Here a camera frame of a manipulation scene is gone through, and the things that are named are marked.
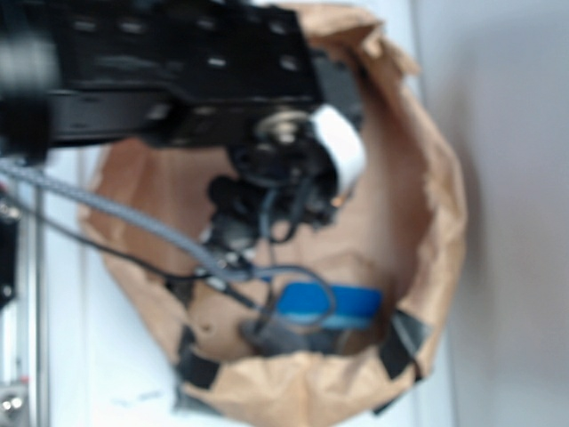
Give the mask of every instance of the white wall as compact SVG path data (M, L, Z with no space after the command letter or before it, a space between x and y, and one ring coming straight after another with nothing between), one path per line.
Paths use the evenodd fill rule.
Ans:
M567 425L569 2L415 1L427 105L465 166L460 427Z

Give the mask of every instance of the crumpled brown paper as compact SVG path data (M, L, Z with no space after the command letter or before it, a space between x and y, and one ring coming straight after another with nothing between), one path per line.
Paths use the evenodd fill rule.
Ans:
M338 5L290 5L312 45L344 60L358 76L365 105L362 136L368 166L338 223L318 233L303 228L277 250L282 263L301 262L331 281L379 288L381 317L354 334L344 356L307 352L255 357L236 325L254 316L223 295L199 286L183 307L156 277L105 257L108 269L175 365L184 326L196 351L222 360L209 390L184 391L224 415L263 427L318 427L338 423L391 401L428 375L464 255L466 206L461 168L453 151L412 93L406 74L417 64L385 38L369 12ZM101 160L93 187L198 238L212 205L206 188L230 171L220 149L153 150L135 140L113 146ZM93 238L141 256L174 273L196 266L175 248L102 213L82 211ZM258 262L267 260L260 251ZM240 290L262 302L263 284ZM379 345L397 308L431 326L415 364L390 379Z

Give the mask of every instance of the metal frame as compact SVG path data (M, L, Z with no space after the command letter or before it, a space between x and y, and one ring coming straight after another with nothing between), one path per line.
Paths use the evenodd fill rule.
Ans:
M14 185L19 198L42 210L41 191ZM47 292L44 230L31 216L20 220L17 300L0 312L0 427L49 427ZM10 407L11 399L19 407ZM8 413L17 416L9 418Z

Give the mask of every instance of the gray cable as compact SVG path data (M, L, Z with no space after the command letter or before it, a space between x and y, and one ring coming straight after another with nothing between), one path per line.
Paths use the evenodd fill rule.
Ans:
M149 233L159 236L166 242L191 254L207 271L222 280L227 282L244 282L256 276L253 271L223 269L218 264L218 260L196 241L184 236L176 229L161 223L155 218L129 206L121 205L108 198L74 187L66 182L53 179L38 172L36 169L16 165L11 159L0 159L0 173L10 176L15 180L24 181L41 189L46 189L60 196L70 198L78 203L88 205L105 214L113 215Z
M129 206L121 205L103 196L93 194L89 191L85 191L84 189L69 185L66 182L56 180L40 173L36 169L16 165L11 159L0 159L0 173L10 176L15 180L24 181L41 189L75 200L78 203L88 205L93 209L97 209L105 214L113 215L125 222L129 222L130 224L139 227L140 229L152 233L190 254L202 265L204 269L226 282L245 282L251 278L267 280L280 274L291 273L311 278L322 287L329 301L328 310L322 316L318 317L317 322L311 322L311 324L321 323L336 310L336 299L330 285L309 269L305 269L298 265L281 265L272 267L256 267L253 265L247 270L222 268L218 264L217 258L210 254L210 252L199 243L181 234L176 229L173 229L157 219Z

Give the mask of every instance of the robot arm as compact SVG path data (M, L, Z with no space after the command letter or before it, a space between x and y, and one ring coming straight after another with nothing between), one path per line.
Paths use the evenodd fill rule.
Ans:
M212 183L210 240L231 250L254 245L263 204L266 228L290 222L281 241L299 223L328 225L364 168L352 124L325 104L332 68L294 12L212 0L0 5L3 156L33 164L51 148L129 136L226 147L240 179ZM354 92L332 101L349 114Z

